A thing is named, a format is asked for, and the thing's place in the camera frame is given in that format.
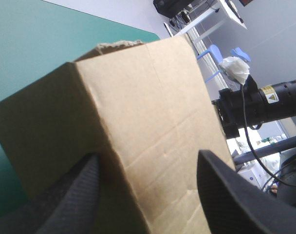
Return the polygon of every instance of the yellow warning sticker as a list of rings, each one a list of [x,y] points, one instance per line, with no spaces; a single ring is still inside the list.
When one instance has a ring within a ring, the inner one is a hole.
[[[273,88],[271,85],[268,85],[268,86],[262,87],[262,91],[263,91],[265,94],[273,94],[273,93],[275,93],[275,90],[274,90],[274,88]]]
[[[271,85],[263,87],[262,91],[264,92],[269,104],[279,101],[279,97]]]

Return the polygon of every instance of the metal rod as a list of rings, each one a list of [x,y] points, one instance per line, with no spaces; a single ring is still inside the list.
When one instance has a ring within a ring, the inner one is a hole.
[[[164,27],[166,28],[167,32],[169,33],[169,35],[171,36],[171,38],[173,37],[173,33],[171,31],[171,29],[169,28],[168,24],[163,22]]]
[[[209,36],[211,33],[213,33],[214,31],[216,31],[217,29],[219,29],[226,22],[227,22],[226,19],[221,20],[220,22],[218,22],[217,24],[215,24],[214,26],[212,26],[210,29],[208,29],[204,33],[202,33],[197,39],[195,39],[193,41],[193,43],[198,43],[199,41],[203,40],[204,38],[206,38],[207,36]]]
[[[275,144],[271,144],[271,145],[256,149],[255,152],[258,157],[265,157],[265,156],[279,153],[295,147],[296,147],[296,136],[286,140],[279,141]],[[245,162],[252,161],[254,159],[255,157],[253,156],[252,152],[247,152],[247,153],[235,156],[233,160],[235,165],[239,165]]]
[[[220,5],[219,3],[214,4],[211,8],[207,9],[206,11],[204,11],[201,15],[199,15],[198,17],[196,17],[192,22],[190,22],[189,24],[187,24],[185,26],[185,28],[183,28],[181,31],[179,31],[175,35],[181,35],[181,34],[184,34],[184,33],[188,32],[190,29],[192,29],[194,26],[196,26],[202,20],[204,20],[209,15],[211,15],[212,13],[214,13],[215,12],[215,9],[217,9],[219,7],[219,5]]]

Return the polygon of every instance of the black cable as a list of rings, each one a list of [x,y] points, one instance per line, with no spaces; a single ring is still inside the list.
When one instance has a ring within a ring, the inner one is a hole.
[[[178,27],[179,30],[182,30],[182,26],[177,22],[177,17],[175,18],[176,26]]]
[[[285,184],[287,186],[296,187],[296,184],[290,184],[290,183],[284,181],[283,179],[278,178],[273,173],[271,173],[271,171],[262,163],[261,159],[257,156],[257,154],[256,154],[256,152],[255,152],[255,150],[254,150],[254,148],[253,148],[253,146],[251,144],[249,133],[247,131],[247,121],[246,121],[246,113],[245,113],[245,99],[244,99],[244,88],[243,88],[243,85],[241,85],[241,95],[242,95],[242,108],[243,108],[245,137],[246,137],[247,144],[249,145],[253,156],[255,157],[255,159],[257,160],[257,162],[259,162],[259,164],[265,170],[265,172],[267,172],[272,178],[276,179],[280,183]]]
[[[279,170],[277,170],[274,175],[277,175],[279,172],[281,172],[284,168],[286,168],[287,166],[291,165],[293,163],[293,161],[289,162],[288,164],[284,165],[283,167],[281,167]],[[271,176],[263,185],[261,191],[264,190],[264,188],[266,187],[266,185],[268,184],[268,182],[272,179],[273,177]]]
[[[214,0],[211,3],[206,2],[206,4],[208,5],[208,8],[212,8],[213,10],[215,10],[216,12],[218,12],[220,9],[219,8],[218,9],[213,8],[212,7],[213,2],[214,2]]]
[[[252,129],[252,130],[258,130],[258,129],[260,129],[261,126],[262,126],[262,124],[259,124],[256,127],[251,126],[250,129]]]
[[[173,22],[175,23],[175,26],[178,28],[178,30],[180,30],[176,17],[173,18]]]
[[[178,16],[177,20],[178,20],[178,22],[179,22],[180,24],[187,25],[187,24],[184,22],[184,19],[183,19],[182,16],[180,16],[180,15],[177,15],[177,16]]]
[[[173,29],[175,32],[178,33],[178,31],[172,26],[172,24],[170,23],[171,19],[168,19],[168,25],[170,26],[171,29]]]
[[[268,191],[271,189],[273,184],[276,183],[276,180],[274,179],[273,182],[266,188],[265,193],[268,193]]]

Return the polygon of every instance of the white desk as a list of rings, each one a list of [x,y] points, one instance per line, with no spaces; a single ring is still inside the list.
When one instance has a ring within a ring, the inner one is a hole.
[[[224,23],[226,23],[227,21],[233,21],[236,24],[238,24],[239,26],[243,27],[246,29],[246,26],[244,23],[241,23],[240,20],[238,19],[238,17],[232,12],[232,10],[228,7],[227,3],[225,2],[225,0],[217,0],[217,3],[214,4],[212,7],[210,7],[209,9],[207,9],[206,11],[204,11],[201,15],[199,15],[198,17],[196,17],[191,23],[189,23],[188,25],[186,25],[181,31],[179,31],[176,35],[181,35],[184,34],[186,32],[188,32],[189,30],[191,30],[193,27],[195,27],[197,24],[201,23],[205,18],[207,18],[208,16],[210,16],[211,14],[215,13],[214,9],[220,9],[218,13],[223,12],[225,14],[225,18],[222,19],[220,22],[218,22],[217,24],[215,24],[213,27],[211,27],[210,29],[206,30],[205,33],[201,34],[194,42],[194,44],[198,43],[199,41],[201,41],[203,38],[207,37],[208,35],[210,35],[212,32],[214,32],[216,29],[218,29],[219,27],[221,27]]]

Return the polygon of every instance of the teal surface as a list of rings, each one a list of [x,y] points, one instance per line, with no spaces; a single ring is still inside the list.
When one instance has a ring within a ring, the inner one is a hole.
[[[0,0],[0,101],[98,43],[136,39],[159,38],[40,0]],[[0,146],[0,216],[26,201]]]

